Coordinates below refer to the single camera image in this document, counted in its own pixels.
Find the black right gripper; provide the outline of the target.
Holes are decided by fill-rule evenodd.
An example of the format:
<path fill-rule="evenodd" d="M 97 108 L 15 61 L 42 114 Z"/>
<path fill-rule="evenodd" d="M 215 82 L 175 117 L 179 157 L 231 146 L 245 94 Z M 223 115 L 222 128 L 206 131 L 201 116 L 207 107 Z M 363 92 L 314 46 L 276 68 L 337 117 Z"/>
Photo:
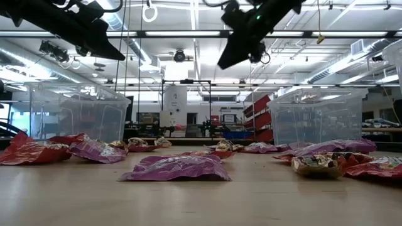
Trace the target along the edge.
<path fill-rule="evenodd" d="M 239 13 L 233 34 L 228 37 L 227 44 L 217 63 L 222 70 L 245 60 L 249 60 L 251 63 L 261 61 L 261 43 L 248 43 L 244 37 L 255 40 L 264 38 L 268 33 L 267 18 L 262 13 Z"/>

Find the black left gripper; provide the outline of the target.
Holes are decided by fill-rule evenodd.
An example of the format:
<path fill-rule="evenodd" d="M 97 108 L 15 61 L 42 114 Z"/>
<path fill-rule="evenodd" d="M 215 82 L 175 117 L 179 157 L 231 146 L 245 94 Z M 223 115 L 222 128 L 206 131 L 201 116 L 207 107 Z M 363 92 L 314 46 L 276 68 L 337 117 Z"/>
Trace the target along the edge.
<path fill-rule="evenodd" d="M 76 46 L 80 55 L 91 52 L 92 57 L 124 60 L 125 56 L 107 38 L 109 25 L 102 20 L 106 10 L 97 1 L 46 2 L 50 7 L 47 31 Z"/>

